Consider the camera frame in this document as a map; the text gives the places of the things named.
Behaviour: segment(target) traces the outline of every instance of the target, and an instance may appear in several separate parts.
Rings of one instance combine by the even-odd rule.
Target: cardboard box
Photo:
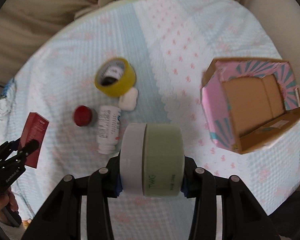
[[[300,89],[286,60],[215,58],[202,78],[202,107],[216,146],[244,154],[300,120]]]
[[[25,163],[26,166],[35,169],[37,168],[40,149],[41,149],[44,135],[48,128],[48,124],[49,121],[44,119],[38,113],[32,113],[32,112],[29,113],[29,116],[27,118],[25,127],[23,128],[23,132],[20,138],[19,149],[23,148],[26,145],[26,143],[31,141],[32,139],[36,139],[39,142],[39,148],[27,157]]]

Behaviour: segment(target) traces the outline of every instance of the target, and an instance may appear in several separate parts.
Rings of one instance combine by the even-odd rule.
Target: tablecloth
[[[200,103],[202,73],[211,60],[245,56],[280,58],[256,18],[233,0],[124,2],[66,27],[0,97],[0,144],[20,137],[29,112],[50,121],[38,168],[27,168],[12,186],[22,218],[35,215],[64,175],[87,176],[109,160],[97,153],[96,128],[76,127],[72,114],[78,105],[117,104],[93,84],[98,67],[112,57],[130,62],[139,90],[136,109],[122,113],[120,140],[131,122],[177,124],[186,156],[214,175],[237,174],[272,213],[300,183],[300,123],[272,148],[239,155],[211,142]],[[193,208],[194,200],[182,194],[144,198],[123,192],[109,200],[115,239],[187,239]],[[220,214],[218,199],[217,239]]]

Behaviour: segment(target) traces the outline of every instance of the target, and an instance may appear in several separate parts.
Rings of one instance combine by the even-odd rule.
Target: red bottle cap
[[[79,106],[73,114],[73,120],[77,126],[87,126],[92,121],[92,111],[89,107]]]

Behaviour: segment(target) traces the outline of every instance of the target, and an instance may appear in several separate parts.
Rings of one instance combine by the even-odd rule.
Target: screw
[[[69,181],[72,180],[72,176],[71,176],[71,175],[66,175],[66,176],[63,177],[63,180],[64,180],[65,182],[69,182]]]
[[[107,168],[101,168],[100,170],[99,170],[99,173],[100,174],[106,174],[106,173],[108,173],[108,169]]]
[[[233,175],[233,176],[231,176],[231,180],[232,180],[233,182],[239,182],[239,181],[240,181],[240,178],[239,178],[237,175]]]
[[[204,169],[198,167],[198,168],[195,169],[195,172],[198,173],[198,174],[204,174]]]

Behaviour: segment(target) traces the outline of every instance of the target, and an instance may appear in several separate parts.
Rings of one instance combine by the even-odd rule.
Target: tape roll
[[[124,58],[113,58],[98,70],[94,84],[109,97],[124,95],[136,82],[136,73]]]

